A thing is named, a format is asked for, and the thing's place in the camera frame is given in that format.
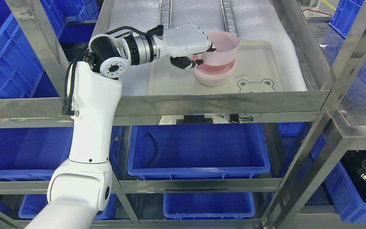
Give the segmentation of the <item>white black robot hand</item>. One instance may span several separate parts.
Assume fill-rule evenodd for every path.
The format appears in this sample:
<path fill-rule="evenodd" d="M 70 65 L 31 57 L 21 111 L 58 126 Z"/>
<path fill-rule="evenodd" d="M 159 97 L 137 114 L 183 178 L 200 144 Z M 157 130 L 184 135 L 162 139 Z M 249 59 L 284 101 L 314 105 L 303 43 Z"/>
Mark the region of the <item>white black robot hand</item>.
<path fill-rule="evenodd" d="M 172 66 L 183 70 L 204 63 L 201 59 L 192 60 L 193 55 L 216 51 L 213 42 L 194 24 L 164 30 L 162 36 L 154 36 L 154 41 L 157 58 L 167 58 Z"/>

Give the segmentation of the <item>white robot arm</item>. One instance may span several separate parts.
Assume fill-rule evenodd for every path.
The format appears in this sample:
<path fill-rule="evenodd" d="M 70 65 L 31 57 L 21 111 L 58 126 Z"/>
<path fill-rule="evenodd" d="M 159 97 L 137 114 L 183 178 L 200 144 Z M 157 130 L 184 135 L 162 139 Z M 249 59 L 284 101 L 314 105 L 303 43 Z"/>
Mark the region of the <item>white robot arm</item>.
<path fill-rule="evenodd" d="M 75 56 L 65 78 L 62 115 L 74 120 L 70 154 L 54 172 L 48 204 L 27 229 L 88 229 L 105 210 L 113 183 L 109 161 L 120 76 L 133 65 L 150 63 L 170 52 L 163 25 L 139 31 L 122 26 L 94 36 Z"/>

